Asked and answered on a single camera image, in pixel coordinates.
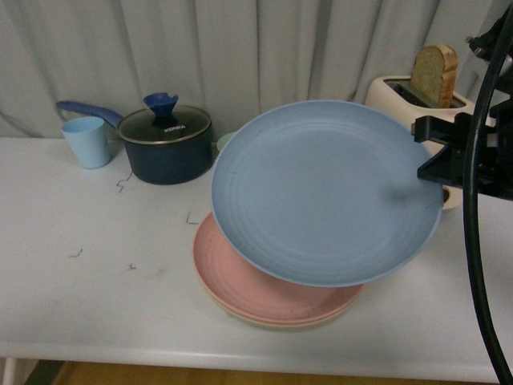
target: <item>blue handle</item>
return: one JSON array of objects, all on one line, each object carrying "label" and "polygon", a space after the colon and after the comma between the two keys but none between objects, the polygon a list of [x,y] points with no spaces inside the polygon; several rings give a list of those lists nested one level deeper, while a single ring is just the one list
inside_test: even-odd
[{"label": "blue handle", "polygon": [[115,111],[103,107],[97,107],[90,104],[72,102],[70,100],[63,100],[56,103],[57,108],[61,110],[78,112],[79,114],[98,116],[106,120],[112,127],[118,128],[119,122],[123,117]]}]

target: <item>toast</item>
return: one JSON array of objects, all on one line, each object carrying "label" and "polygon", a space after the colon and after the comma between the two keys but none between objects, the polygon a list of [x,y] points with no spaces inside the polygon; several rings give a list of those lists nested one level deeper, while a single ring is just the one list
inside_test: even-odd
[{"label": "toast", "polygon": [[410,85],[438,108],[449,108],[452,102],[458,54],[445,44],[424,47],[415,58]]}]

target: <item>table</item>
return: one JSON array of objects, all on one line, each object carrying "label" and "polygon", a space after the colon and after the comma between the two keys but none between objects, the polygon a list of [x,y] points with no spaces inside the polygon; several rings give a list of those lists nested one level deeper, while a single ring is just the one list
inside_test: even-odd
[{"label": "table", "polygon": [[[120,142],[96,170],[64,140],[0,139],[0,356],[495,382],[475,320],[461,207],[429,245],[341,316],[273,329],[241,321],[192,263],[212,172],[158,186]],[[495,328],[513,362],[513,204],[480,196]]]}]

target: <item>stack of plates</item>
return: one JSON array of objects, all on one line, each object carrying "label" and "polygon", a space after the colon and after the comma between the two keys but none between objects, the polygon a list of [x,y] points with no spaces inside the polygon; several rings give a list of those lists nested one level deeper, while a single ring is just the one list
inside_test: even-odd
[{"label": "stack of plates", "polygon": [[212,298],[230,313],[267,326],[306,326],[340,314],[361,293],[349,288],[303,286],[275,278],[243,259],[226,241],[212,214],[198,228],[196,272]]},{"label": "stack of plates", "polygon": [[194,245],[201,281],[254,322],[333,317],[432,237],[442,186],[417,178],[429,159],[399,122],[359,104],[308,101],[258,116],[214,166],[213,216]]}]

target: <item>wooden floor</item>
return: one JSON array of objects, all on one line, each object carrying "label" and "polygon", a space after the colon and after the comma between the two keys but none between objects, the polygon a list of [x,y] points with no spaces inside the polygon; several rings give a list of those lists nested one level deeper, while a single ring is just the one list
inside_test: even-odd
[{"label": "wooden floor", "polygon": [[53,385],[463,385],[413,379],[368,379],[103,363],[65,363]]}]

